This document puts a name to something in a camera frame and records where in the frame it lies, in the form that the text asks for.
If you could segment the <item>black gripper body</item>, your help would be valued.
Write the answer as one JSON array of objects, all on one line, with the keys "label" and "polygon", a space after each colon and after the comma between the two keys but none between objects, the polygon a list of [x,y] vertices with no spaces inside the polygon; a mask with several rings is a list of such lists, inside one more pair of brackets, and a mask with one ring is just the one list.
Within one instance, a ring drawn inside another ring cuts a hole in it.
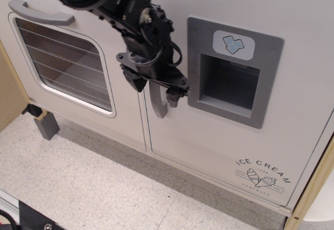
[{"label": "black gripper body", "polygon": [[176,67],[167,64],[161,52],[154,58],[148,59],[127,50],[125,53],[118,53],[116,59],[120,64],[137,67],[140,73],[148,77],[148,81],[166,88],[180,88],[184,96],[190,92],[187,78]]}]

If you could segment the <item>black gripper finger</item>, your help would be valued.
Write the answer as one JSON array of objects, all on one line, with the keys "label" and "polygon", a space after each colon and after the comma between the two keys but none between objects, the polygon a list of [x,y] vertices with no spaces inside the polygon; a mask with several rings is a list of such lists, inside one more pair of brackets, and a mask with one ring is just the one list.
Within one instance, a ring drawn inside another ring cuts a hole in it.
[{"label": "black gripper finger", "polygon": [[180,98],[184,97],[184,93],[180,88],[168,88],[166,91],[166,98],[170,107],[177,107]]},{"label": "black gripper finger", "polygon": [[144,87],[148,82],[148,77],[139,72],[135,66],[126,66],[125,64],[120,64],[123,74],[129,84],[137,91],[142,92]]}]

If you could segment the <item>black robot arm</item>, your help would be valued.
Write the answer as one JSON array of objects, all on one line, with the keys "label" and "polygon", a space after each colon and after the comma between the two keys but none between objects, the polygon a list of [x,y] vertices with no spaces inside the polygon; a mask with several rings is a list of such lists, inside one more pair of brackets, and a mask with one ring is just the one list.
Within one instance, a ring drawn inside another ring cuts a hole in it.
[{"label": "black robot arm", "polygon": [[177,107],[178,100],[189,94],[189,81],[177,68],[182,59],[173,60],[174,52],[181,52],[171,40],[173,22],[159,5],[151,0],[60,1],[70,8],[93,13],[121,33],[127,51],[116,58],[137,92],[148,81],[164,86],[171,107]]}]

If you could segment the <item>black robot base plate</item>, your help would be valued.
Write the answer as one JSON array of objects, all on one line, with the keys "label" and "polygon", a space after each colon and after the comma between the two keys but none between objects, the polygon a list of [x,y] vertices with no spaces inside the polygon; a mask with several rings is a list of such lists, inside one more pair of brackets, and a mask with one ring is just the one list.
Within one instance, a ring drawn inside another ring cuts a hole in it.
[{"label": "black robot base plate", "polygon": [[1,210],[1,229],[65,229],[52,219],[19,200],[19,223]]}]

